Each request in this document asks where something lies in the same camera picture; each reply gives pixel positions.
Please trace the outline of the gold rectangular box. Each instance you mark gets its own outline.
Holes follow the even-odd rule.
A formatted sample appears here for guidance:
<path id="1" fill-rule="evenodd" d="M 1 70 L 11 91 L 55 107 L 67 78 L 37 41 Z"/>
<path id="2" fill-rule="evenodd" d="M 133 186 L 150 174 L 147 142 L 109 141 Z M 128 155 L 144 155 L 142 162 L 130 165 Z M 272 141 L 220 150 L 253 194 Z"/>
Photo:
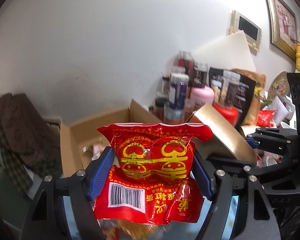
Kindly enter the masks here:
<path id="1" fill-rule="evenodd" d="M 197 143 L 197 150 L 203 159 L 220 157 L 237 159 L 256 164 L 256 153 L 244 137 L 215 108 L 205 104 L 198 109 L 189 122 L 202 123 L 211 128 L 213 137 L 208 142 Z"/>

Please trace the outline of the large red snack packet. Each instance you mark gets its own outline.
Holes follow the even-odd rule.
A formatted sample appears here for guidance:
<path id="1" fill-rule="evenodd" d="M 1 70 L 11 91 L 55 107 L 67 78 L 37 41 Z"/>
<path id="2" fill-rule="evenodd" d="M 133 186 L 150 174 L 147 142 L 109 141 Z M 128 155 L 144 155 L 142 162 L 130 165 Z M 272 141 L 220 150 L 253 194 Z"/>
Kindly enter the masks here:
<path id="1" fill-rule="evenodd" d="M 119 163 L 95 199 L 97 219 L 140 224 L 196 223 L 204 199 L 190 172 L 195 139 L 209 141 L 205 124 L 121 123 L 100 127 Z"/>

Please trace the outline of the open cardboard box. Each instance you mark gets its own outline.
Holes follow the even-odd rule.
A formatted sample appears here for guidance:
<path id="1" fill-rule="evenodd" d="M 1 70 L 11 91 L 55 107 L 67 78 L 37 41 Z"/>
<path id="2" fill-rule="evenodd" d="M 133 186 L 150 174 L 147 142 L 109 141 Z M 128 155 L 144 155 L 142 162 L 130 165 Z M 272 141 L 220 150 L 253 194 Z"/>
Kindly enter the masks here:
<path id="1" fill-rule="evenodd" d="M 107 139 L 97 128 L 114 123 L 137 122 L 157 124 L 161 122 L 153 113 L 132 100 L 130 106 L 110 109 L 89 117 L 77 120 L 69 126 L 61 124 L 60 145 L 63 175 L 72 176 L 78 170 L 84 170 L 90 164 L 92 156 L 83 152 L 83 147 L 103 142 Z"/>

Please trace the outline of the red plastic canister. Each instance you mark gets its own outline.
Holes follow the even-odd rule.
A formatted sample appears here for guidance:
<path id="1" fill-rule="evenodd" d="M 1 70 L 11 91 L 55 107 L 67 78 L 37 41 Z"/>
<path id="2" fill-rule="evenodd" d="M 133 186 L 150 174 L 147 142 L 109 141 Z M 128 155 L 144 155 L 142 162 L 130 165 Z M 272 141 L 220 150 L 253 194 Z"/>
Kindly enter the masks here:
<path id="1" fill-rule="evenodd" d="M 239 112 L 238 110 L 234 107 L 231 106 L 230 108 L 224 108 L 221 107 L 220 105 L 213 103 L 212 105 L 232 126 L 235 126 L 238 120 Z"/>

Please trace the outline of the tall clear nut jar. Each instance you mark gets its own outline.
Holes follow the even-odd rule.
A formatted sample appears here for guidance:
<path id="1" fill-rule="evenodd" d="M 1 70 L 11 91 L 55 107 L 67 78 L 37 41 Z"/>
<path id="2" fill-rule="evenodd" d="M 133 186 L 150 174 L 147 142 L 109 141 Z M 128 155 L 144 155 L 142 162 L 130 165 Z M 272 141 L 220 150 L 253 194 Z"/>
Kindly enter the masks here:
<path id="1" fill-rule="evenodd" d="M 231 108 L 233 106 L 240 78 L 241 76 L 236 72 L 223 71 L 222 89 L 218 102 L 221 107 Z"/>

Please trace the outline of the black foil pouch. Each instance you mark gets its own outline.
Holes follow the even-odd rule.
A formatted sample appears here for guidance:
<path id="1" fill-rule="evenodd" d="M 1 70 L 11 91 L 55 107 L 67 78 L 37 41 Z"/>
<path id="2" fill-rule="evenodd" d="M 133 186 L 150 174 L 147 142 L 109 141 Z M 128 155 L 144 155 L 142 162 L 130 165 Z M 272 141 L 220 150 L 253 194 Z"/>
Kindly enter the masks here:
<path id="1" fill-rule="evenodd" d="M 239 85 L 234 97 L 234 107 L 239 112 L 236 127 L 245 123 L 252 124 L 256 119 L 255 110 L 251 110 L 251 113 L 248 112 L 251 104 L 255 101 L 258 102 L 255 88 L 260 83 L 256 81 L 256 73 L 245 69 L 231 69 L 230 71 L 240 75 Z"/>

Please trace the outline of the woven straw plate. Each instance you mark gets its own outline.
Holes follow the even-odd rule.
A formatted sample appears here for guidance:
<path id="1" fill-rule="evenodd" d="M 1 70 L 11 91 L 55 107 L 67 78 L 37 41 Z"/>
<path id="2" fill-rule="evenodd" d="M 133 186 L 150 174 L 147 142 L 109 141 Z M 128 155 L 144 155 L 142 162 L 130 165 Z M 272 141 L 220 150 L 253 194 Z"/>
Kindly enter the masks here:
<path id="1" fill-rule="evenodd" d="M 287 71 L 280 72 L 272 81 L 269 90 L 267 100 L 274 100 L 275 96 L 290 95 L 290 86 L 287 79 Z"/>

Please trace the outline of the pink bottle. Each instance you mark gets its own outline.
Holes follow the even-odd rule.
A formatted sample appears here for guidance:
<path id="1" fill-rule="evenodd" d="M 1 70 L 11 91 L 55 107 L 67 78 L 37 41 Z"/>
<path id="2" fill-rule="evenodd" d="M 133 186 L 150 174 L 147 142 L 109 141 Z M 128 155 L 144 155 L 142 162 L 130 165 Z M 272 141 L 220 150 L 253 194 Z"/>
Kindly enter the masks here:
<path id="1" fill-rule="evenodd" d="M 209 86 L 205 86 L 204 88 L 193 87 L 190 98 L 194 101 L 194 109 L 198 110 L 205 104 L 213 104 L 214 91 Z"/>

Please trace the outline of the brown jacket pile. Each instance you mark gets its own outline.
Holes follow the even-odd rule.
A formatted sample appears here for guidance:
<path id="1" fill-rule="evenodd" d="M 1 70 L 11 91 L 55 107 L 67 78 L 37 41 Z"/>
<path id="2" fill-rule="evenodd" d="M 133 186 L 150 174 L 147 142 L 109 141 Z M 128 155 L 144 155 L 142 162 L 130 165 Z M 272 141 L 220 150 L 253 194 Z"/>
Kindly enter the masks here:
<path id="1" fill-rule="evenodd" d="M 59 134 L 24 93 L 0 97 L 0 145 L 42 178 L 59 178 L 63 173 Z"/>

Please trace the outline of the dark label clear jar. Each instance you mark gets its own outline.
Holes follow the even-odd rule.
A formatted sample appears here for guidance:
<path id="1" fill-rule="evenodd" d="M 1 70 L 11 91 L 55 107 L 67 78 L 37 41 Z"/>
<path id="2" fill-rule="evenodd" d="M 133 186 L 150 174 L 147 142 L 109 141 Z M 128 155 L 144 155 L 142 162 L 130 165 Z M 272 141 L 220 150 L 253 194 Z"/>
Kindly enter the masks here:
<path id="1" fill-rule="evenodd" d="M 201 62 L 194 63 L 193 87 L 204 88 L 206 86 L 208 65 Z"/>

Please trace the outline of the purple label clear jar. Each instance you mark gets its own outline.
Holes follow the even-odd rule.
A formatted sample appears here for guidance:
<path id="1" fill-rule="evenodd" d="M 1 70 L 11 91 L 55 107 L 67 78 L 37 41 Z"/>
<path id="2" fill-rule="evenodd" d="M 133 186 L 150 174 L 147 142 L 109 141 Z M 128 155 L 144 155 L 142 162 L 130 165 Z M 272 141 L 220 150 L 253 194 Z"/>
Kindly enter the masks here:
<path id="1" fill-rule="evenodd" d="M 169 103 L 172 109 L 184 108 L 188 84 L 188 75 L 184 73 L 172 73 L 170 75 Z"/>

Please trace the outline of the white foam board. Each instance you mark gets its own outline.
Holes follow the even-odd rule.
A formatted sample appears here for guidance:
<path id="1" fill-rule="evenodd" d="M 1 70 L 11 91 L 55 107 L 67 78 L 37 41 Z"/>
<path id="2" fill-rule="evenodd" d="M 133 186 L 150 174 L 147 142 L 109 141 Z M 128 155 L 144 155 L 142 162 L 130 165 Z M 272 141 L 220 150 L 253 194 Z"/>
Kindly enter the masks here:
<path id="1" fill-rule="evenodd" d="M 256 72 L 245 33 L 219 37 L 192 53 L 194 61 L 221 69 L 245 69 Z"/>

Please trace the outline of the red content tall jar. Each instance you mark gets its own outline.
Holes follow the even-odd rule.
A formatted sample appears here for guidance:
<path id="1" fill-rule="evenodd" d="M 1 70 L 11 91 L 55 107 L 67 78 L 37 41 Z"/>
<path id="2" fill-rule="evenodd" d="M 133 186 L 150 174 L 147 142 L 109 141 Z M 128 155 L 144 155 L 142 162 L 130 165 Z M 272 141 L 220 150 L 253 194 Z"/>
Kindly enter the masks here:
<path id="1" fill-rule="evenodd" d="M 177 66 L 185 69 L 185 74 L 191 75 L 193 65 L 192 54 L 188 51 L 180 50 L 177 58 Z"/>

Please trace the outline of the gold framed picture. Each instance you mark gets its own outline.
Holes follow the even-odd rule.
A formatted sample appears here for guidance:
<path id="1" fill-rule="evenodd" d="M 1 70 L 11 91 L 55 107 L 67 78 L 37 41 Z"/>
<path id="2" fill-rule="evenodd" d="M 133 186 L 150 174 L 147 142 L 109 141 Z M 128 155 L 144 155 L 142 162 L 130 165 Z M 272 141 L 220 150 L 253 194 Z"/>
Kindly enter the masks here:
<path id="1" fill-rule="evenodd" d="M 266 0 L 270 18 L 271 44 L 296 61 L 299 38 L 296 15 L 283 0 Z"/>

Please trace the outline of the wall intercom panel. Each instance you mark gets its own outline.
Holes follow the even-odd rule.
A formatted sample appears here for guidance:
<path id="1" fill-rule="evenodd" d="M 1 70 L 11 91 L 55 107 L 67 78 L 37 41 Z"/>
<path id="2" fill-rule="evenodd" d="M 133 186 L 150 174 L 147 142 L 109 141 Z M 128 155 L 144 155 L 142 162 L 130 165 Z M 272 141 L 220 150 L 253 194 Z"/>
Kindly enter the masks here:
<path id="1" fill-rule="evenodd" d="M 231 13 L 229 34 L 243 31 L 247 39 L 248 45 L 255 51 L 260 50 L 262 30 L 251 20 L 243 16 L 237 11 Z"/>

